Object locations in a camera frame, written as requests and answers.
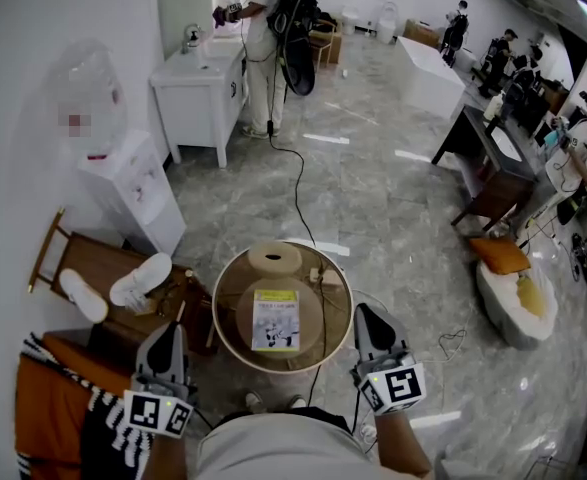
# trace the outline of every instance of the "white toilet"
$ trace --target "white toilet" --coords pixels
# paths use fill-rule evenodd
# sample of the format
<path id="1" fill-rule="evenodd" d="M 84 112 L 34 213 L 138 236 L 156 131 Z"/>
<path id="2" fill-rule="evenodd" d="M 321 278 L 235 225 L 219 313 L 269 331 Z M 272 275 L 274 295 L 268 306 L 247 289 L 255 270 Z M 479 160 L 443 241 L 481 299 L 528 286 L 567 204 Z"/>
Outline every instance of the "white toilet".
<path id="1" fill-rule="evenodd" d="M 397 5 L 386 2 L 382 6 L 380 19 L 377 22 L 377 38 L 384 44 L 389 44 L 395 35 L 397 28 Z"/>
<path id="2" fill-rule="evenodd" d="M 360 18 L 360 14 L 355 7 L 345 7 L 342 11 L 342 33 L 347 36 L 355 33 L 355 25 Z"/>

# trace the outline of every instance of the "person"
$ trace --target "person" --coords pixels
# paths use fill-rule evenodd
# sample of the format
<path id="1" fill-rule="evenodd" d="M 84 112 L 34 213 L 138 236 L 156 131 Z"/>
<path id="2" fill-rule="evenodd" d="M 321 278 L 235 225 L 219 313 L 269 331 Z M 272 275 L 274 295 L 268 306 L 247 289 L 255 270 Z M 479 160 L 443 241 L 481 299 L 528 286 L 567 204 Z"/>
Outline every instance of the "person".
<path id="1" fill-rule="evenodd" d="M 580 94 L 587 105 L 587 93 Z M 560 139 L 560 147 L 546 162 L 543 173 L 528 202 L 511 217 L 511 227 L 519 236 L 523 225 L 538 219 L 545 211 L 575 193 L 587 190 L 587 119 L 580 121 Z"/>
<path id="2" fill-rule="evenodd" d="M 511 82 L 504 88 L 504 104 L 500 112 L 502 121 L 506 121 L 515 105 L 524 99 L 526 91 L 533 85 L 533 82 L 541 79 L 538 64 L 541 58 L 542 50 L 533 45 L 530 55 L 522 55 L 513 61 L 517 71 L 513 73 Z"/>
<path id="3" fill-rule="evenodd" d="M 449 22 L 449 26 L 444 32 L 440 52 L 442 53 L 444 62 L 449 67 L 453 66 L 455 52 L 461 48 L 468 31 L 469 21 L 466 10 L 468 5 L 466 0 L 460 0 L 457 4 L 457 9 L 446 14 L 446 20 Z"/>
<path id="4" fill-rule="evenodd" d="M 498 84 L 504 74 L 504 68 L 512 57 L 510 43 L 513 39 L 517 39 L 517 34 L 512 29 L 507 28 L 504 31 L 504 35 L 499 39 L 496 45 L 497 51 L 491 60 L 491 72 L 484 80 L 484 84 L 480 87 L 479 91 L 485 98 L 490 98 L 491 94 L 489 89 L 494 85 Z"/>
<path id="5" fill-rule="evenodd" d="M 251 18 L 246 40 L 247 78 L 251 109 L 251 124 L 242 128 L 248 137 L 267 139 L 267 122 L 273 117 L 274 136 L 282 123 L 286 80 L 277 62 L 277 39 L 269 29 L 267 17 L 275 10 L 279 0 L 248 0 L 236 19 Z M 214 13 L 216 21 L 219 14 Z"/>
<path id="6" fill-rule="evenodd" d="M 224 418 L 200 443 L 194 478 L 433 478 L 403 411 L 375 418 L 378 466 L 367 459 L 343 417 L 307 407 L 299 395 L 280 413 L 267 413 L 255 392 L 245 401 L 247 411 Z M 183 439 L 156 436 L 143 480 L 186 479 L 185 455 Z"/>

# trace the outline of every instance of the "toilet paper roll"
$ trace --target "toilet paper roll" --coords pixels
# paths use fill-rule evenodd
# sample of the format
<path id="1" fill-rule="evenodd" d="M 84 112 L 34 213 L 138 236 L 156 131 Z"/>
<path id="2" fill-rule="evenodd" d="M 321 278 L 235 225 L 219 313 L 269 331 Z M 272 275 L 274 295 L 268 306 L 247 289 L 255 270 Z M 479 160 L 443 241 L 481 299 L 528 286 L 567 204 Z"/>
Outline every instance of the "toilet paper roll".
<path id="1" fill-rule="evenodd" d="M 285 242 L 262 242 L 249 249 L 251 266 L 263 278 L 290 277 L 302 267 L 302 255 Z"/>

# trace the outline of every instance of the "faucet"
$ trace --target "faucet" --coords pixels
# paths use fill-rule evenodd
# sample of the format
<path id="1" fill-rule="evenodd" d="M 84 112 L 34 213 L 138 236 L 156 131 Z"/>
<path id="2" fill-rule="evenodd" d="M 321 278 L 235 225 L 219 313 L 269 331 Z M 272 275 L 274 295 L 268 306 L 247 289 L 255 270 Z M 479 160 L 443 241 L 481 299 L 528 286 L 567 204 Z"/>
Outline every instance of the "faucet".
<path id="1" fill-rule="evenodd" d="M 189 51 L 189 48 L 195 48 L 200 44 L 202 34 L 202 29 L 197 23 L 189 23 L 184 27 L 184 33 L 182 36 L 182 55 L 185 55 Z"/>

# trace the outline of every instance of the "black and white striped fabric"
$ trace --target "black and white striped fabric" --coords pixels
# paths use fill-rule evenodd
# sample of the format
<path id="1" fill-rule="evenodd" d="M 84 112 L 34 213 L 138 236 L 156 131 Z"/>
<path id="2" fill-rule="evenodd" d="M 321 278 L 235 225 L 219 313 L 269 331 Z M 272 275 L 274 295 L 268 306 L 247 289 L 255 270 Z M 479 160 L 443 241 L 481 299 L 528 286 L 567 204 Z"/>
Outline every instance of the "black and white striped fabric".
<path id="1" fill-rule="evenodd" d="M 32 333 L 24 340 L 22 354 L 53 368 L 92 392 L 81 436 L 82 478 L 140 479 L 153 435 L 126 424 L 124 400 L 60 364 Z M 18 454 L 18 467 L 21 478 L 30 477 L 29 457 Z"/>

